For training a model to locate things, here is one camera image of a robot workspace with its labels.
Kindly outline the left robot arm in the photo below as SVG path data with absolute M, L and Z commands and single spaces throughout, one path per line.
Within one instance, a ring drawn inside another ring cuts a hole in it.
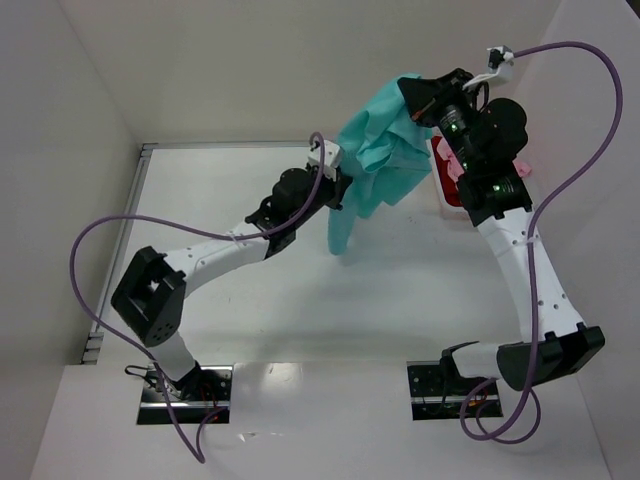
M 148 350 L 168 383 L 182 397 L 206 382 L 179 333 L 184 303 L 196 289 L 287 248 L 296 231 L 324 207 L 341 210 L 352 178 L 337 170 L 327 177 L 317 166 L 281 174 L 258 209 L 225 235 L 160 253 L 136 252 L 111 298 L 111 306 Z

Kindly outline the teal t shirt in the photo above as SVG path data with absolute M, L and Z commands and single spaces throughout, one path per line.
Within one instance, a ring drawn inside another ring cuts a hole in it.
M 383 204 L 396 205 L 432 171 L 432 130 L 411 120 L 398 81 L 381 87 L 335 139 L 340 169 L 352 178 L 342 209 L 329 213 L 327 242 L 335 256 L 346 252 L 358 218 L 370 218 Z

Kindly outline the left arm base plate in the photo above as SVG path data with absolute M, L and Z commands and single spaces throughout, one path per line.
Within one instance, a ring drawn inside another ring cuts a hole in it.
M 199 424 L 205 418 L 210 424 L 228 424 L 230 419 L 232 366 L 202 366 L 202 379 L 195 386 L 176 389 L 168 380 L 165 388 L 177 421 L 184 425 Z M 143 381 L 136 423 L 138 425 L 169 425 L 171 419 L 162 394 L 156 369 L 128 365 L 125 373 Z

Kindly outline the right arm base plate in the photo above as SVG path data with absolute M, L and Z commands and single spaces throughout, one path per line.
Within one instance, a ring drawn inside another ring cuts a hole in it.
M 460 408 L 469 392 L 484 378 L 446 380 L 438 362 L 409 362 L 407 376 L 414 421 L 453 420 L 460 417 Z M 466 416 L 474 418 L 499 418 L 503 416 L 497 386 L 491 384 L 470 400 Z

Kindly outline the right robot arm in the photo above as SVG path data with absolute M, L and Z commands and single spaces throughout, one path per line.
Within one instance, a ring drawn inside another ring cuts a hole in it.
M 524 109 L 508 98 L 478 106 L 476 93 L 464 87 L 471 78 L 455 69 L 437 79 L 402 77 L 397 85 L 411 120 L 438 129 L 462 165 L 460 202 L 498 261 L 521 338 L 462 343 L 445 349 L 441 361 L 455 377 L 501 379 L 522 391 L 576 373 L 605 337 L 571 304 L 531 224 L 533 202 L 514 165 L 528 142 Z

